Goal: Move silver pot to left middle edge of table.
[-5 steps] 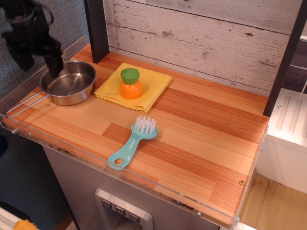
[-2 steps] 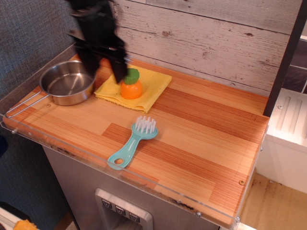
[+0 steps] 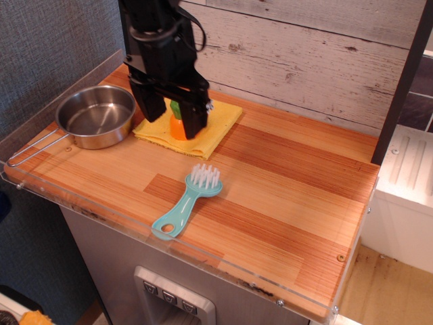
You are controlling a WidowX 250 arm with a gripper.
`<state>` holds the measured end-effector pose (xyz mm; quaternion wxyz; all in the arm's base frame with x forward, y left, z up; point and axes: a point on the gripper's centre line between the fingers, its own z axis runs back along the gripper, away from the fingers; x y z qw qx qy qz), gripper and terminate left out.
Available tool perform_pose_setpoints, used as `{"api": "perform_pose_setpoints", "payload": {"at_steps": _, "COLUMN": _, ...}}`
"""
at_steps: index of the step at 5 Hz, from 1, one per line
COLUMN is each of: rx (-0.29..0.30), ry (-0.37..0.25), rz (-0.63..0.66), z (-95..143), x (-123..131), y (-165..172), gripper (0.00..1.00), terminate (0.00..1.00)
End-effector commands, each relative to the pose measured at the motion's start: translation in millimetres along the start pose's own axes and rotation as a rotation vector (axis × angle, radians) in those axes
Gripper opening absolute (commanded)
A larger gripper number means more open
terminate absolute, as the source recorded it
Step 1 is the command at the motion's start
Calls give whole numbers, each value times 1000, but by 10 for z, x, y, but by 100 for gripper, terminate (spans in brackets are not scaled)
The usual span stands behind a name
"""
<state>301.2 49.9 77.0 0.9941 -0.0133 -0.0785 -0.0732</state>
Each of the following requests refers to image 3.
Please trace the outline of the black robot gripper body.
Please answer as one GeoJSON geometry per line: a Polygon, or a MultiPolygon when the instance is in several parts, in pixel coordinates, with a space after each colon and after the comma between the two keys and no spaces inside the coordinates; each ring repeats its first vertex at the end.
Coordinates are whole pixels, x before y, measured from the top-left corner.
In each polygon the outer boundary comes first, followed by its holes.
{"type": "Polygon", "coordinates": [[[124,25],[122,31],[130,80],[153,86],[163,98],[178,103],[202,102],[210,110],[209,83],[195,68],[200,50],[191,25],[148,32],[124,25]]]}

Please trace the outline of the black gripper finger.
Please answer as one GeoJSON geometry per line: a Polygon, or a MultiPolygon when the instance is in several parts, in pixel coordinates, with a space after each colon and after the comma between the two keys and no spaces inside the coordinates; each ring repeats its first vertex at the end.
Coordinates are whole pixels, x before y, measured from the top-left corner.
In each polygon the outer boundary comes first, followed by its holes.
{"type": "Polygon", "coordinates": [[[207,126],[208,112],[206,106],[202,102],[197,104],[181,101],[179,107],[185,136],[187,139],[193,139],[207,126]]]}
{"type": "Polygon", "coordinates": [[[130,80],[129,83],[145,119],[150,123],[158,120],[166,112],[164,98],[158,95],[151,85],[144,85],[136,80],[130,80]]]}

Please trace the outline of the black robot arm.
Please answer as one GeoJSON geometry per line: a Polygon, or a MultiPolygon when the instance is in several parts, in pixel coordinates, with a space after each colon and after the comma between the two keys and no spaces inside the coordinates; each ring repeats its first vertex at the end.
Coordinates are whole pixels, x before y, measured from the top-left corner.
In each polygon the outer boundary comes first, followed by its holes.
{"type": "Polygon", "coordinates": [[[207,126],[209,83],[196,70],[198,20],[178,1],[120,1],[122,29],[133,95],[149,122],[166,112],[166,98],[179,104],[187,139],[207,126]]]}

